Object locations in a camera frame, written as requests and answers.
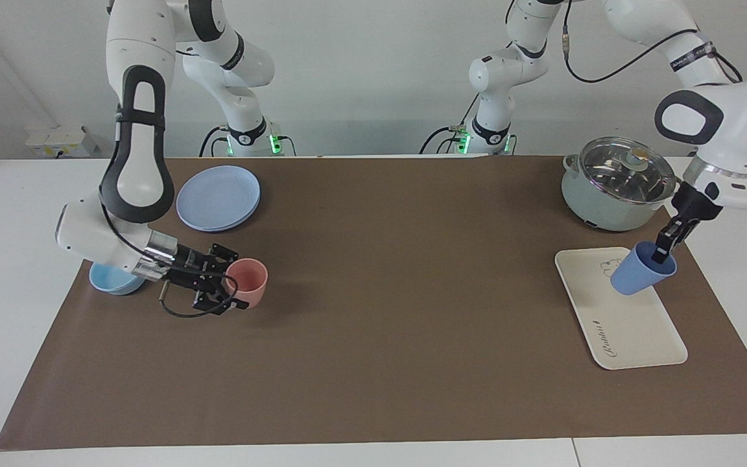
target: cup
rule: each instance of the cup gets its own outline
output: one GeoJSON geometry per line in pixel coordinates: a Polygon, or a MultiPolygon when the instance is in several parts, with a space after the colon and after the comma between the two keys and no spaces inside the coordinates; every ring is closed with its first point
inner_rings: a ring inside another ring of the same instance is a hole
{"type": "Polygon", "coordinates": [[[652,259],[655,252],[656,244],[653,242],[636,245],[610,278],[613,288],[621,295],[635,295],[676,274],[676,260],[669,256],[664,263],[656,263],[652,259]]]}
{"type": "MultiPolygon", "coordinates": [[[[258,305],[258,302],[264,297],[264,290],[267,289],[267,279],[270,277],[264,264],[249,257],[230,264],[229,268],[226,269],[226,275],[238,281],[238,292],[236,292],[235,298],[250,304],[248,308],[258,305]]],[[[235,284],[229,279],[223,280],[223,287],[230,294],[235,290],[235,284]]]]}

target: stack of plates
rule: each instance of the stack of plates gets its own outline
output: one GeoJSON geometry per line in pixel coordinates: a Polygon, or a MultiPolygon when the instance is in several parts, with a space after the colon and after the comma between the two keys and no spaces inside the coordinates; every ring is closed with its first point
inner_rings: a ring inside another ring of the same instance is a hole
{"type": "Polygon", "coordinates": [[[261,199],[252,172],[222,165],[190,178],[178,194],[178,216],[201,232],[223,232],[249,219],[261,199]]]}

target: blue cup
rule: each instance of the blue cup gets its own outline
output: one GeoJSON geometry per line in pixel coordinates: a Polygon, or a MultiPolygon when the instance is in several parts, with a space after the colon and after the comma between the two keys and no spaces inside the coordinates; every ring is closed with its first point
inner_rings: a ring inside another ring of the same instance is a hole
{"type": "Polygon", "coordinates": [[[634,295],[676,274],[676,260],[669,256],[664,263],[656,263],[652,259],[655,252],[653,242],[636,245],[610,278],[613,288],[621,295],[634,295]]]}

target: green light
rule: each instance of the green light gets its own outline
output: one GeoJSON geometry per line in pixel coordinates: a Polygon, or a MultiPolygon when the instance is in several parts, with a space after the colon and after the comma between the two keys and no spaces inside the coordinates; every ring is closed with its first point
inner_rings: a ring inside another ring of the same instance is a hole
{"type": "Polygon", "coordinates": [[[460,154],[468,154],[469,143],[471,143],[471,135],[467,134],[464,138],[460,139],[460,146],[457,148],[457,151],[459,151],[460,154]]]}
{"type": "Polygon", "coordinates": [[[281,152],[281,142],[278,141],[278,137],[275,135],[270,135],[270,145],[272,145],[273,154],[281,152]]]}

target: brown tabletop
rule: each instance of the brown tabletop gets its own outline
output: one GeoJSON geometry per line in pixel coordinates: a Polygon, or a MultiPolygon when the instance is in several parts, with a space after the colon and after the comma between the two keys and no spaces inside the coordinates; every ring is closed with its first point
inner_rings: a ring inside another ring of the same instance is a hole
{"type": "MultiPolygon", "coordinates": [[[[747,351],[686,248],[656,287],[681,366],[607,372],[554,266],[604,233],[551,157],[169,160],[176,186],[236,163],[261,205],[226,233],[152,224],[267,264],[258,308],[180,320],[160,285],[116,298],[84,263],[0,434],[0,449],[747,433],[747,351]]],[[[191,293],[172,288],[174,308],[191,293]]]]}

